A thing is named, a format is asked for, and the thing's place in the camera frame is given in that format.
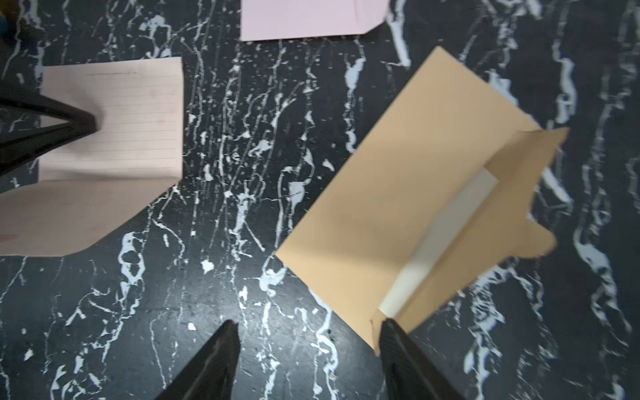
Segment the pink envelope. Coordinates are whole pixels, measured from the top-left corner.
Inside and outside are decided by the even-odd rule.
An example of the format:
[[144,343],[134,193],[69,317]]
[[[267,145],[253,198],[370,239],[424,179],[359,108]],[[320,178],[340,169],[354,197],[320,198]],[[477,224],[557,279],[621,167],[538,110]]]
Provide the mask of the pink envelope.
[[243,0],[240,38],[244,42],[349,36],[382,24],[388,0]]

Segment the brown kraft envelope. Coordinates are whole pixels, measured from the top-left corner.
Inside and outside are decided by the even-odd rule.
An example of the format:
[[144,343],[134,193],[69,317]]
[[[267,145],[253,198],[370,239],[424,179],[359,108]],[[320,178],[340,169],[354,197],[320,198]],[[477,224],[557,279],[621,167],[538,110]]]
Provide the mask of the brown kraft envelope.
[[398,316],[414,330],[506,258],[537,258],[555,236],[531,220],[534,190],[568,136],[542,129],[435,48],[295,229],[278,258],[371,348],[388,290],[447,203],[485,168],[498,185]]

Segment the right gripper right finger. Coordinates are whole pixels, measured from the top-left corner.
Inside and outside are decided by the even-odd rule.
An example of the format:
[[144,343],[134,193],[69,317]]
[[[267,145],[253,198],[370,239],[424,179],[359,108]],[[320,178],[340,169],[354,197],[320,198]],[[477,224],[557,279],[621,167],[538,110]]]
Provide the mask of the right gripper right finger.
[[463,400],[393,319],[382,323],[378,345],[389,399]]

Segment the pink lined letter paper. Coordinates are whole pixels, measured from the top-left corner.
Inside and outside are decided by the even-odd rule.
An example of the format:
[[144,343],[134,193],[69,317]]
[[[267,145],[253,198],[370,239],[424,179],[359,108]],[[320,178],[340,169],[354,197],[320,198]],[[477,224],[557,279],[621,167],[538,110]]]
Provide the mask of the pink lined letter paper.
[[46,67],[42,93],[98,131],[37,158],[38,181],[1,196],[4,256],[91,247],[183,176],[181,58]]

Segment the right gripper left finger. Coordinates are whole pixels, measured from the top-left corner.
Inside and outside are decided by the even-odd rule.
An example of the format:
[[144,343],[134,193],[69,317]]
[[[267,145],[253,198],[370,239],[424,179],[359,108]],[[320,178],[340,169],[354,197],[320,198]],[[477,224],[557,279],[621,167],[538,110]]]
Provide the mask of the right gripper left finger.
[[157,400],[230,400],[240,352],[238,324],[227,320]]

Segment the cream letter paper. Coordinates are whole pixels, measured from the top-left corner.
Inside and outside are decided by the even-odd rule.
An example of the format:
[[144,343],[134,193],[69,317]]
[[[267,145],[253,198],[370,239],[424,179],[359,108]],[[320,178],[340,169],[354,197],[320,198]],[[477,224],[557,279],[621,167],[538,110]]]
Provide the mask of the cream letter paper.
[[498,179],[483,168],[438,213],[378,307],[384,316],[399,315],[497,185]]

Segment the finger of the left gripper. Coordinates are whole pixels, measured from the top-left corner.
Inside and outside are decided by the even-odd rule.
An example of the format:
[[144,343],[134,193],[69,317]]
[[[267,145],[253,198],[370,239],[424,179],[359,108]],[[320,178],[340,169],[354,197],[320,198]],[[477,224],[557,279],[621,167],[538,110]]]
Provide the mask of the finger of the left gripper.
[[87,111],[10,83],[1,83],[1,106],[56,118],[59,124],[22,131],[1,141],[1,174],[37,159],[56,148],[98,131],[95,116]]

